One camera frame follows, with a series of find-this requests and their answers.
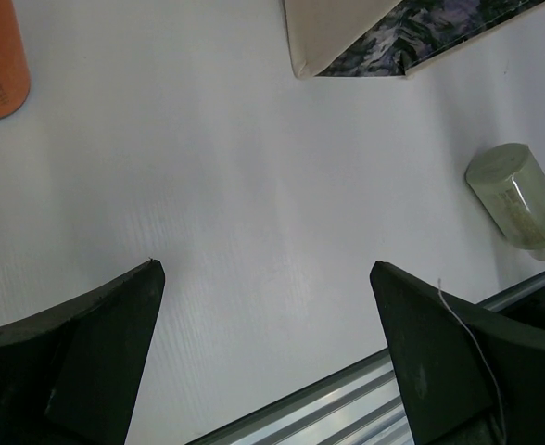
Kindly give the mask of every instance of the cable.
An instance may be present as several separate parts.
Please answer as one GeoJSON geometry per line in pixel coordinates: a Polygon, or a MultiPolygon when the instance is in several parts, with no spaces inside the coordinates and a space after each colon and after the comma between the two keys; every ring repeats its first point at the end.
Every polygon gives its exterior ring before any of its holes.
{"type": "Polygon", "coordinates": [[[485,367],[487,367],[487,371],[489,375],[491,376],[491,379],[493,380],[493,385],[495,386],[495,390],[497,391],[497,399],[499,402],[499,414],[501,417],[501,445],[507,445],[507,425],[505,424],[505,412],[503,411],[503,396],[501,395],[501,389],[499,387],[499,383],[497,383],[497,378],[495,378],[495,374],[493,373],[493,370],[488,365],[487,357],[485,357],[485,353],[481,349],[480,345],[478,344],[478,340],[476,339],[473,332],[470,330],[470,328],[466,325],[465,322],[458,316],[456,312],[450,307],[446,299],[444,299],[443,294],[441,293],[441,278],[437,280],[437,294],[439,295],[439,299],[441,300],[441,303],[443,304],[444,308],[448,310],[449,313],[456,319],[456,321],[460,324],[461,327],[464,328],[464,330],[468,333],[470,338],[473,340],[476,346],[476,350],[478,351],[478,354],[480,355],[480,358],[482,359],[483,363],[485,364],[485,367]]]}

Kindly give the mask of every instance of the white tabletop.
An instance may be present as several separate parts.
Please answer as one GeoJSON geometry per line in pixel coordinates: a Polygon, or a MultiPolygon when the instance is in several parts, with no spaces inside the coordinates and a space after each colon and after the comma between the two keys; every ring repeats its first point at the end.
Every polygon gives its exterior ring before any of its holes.
{"type": "Polygon", "coordinates": [[[33,85],[0,121],[0,324],[161,260],[129,444],[382,349],[374,261],[473,301],[545,267],[463,182],[509,141],[545,171],[545,8],[411,80],[297,81],[279,0],[16,7],[33,85]]]}

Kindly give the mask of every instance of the black object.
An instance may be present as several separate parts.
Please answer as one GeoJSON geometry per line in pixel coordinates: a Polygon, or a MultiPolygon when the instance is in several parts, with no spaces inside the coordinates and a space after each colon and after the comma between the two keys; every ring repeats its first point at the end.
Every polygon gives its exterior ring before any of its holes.
{"type": "MultiPolygon", "coordinates": [[[[495,387],[437,289],[378,262],[372,287],[415,445],[499,445],[495,387]]],[[[545,288],[504,313],[443,293],[503,396],[508,445],[545,445],[545,288]]]]}
{"type": "Polygon", "coordinates": [[[0,327],[0,445],[123,444],[164,285],[148,261],[0,327]]]}

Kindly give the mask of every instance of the white table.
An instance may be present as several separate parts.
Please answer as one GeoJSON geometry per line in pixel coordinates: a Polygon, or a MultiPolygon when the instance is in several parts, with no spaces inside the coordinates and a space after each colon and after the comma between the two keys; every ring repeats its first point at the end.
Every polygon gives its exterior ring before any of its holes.
{"type": "Polygon", "coordinates": [[[0,324],[162,260],[130,444],[185,443],[382,349],[391,261],[477,301],[545,268],[463,182],[545,170],[545,8],[413,79],[291,72],[278,0],[16,0],[30,98],[0,121],[0,324]]]}

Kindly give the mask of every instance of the green bottle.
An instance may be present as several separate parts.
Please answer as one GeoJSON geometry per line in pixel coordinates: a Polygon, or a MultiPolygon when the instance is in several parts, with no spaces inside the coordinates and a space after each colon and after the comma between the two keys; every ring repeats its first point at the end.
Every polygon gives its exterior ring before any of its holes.
{"type": "Polygon", "coordinates": [[[504,144],[477,155],[466,182],[505,237],[545,261],[545,175],[528,146],[504,144]]]}

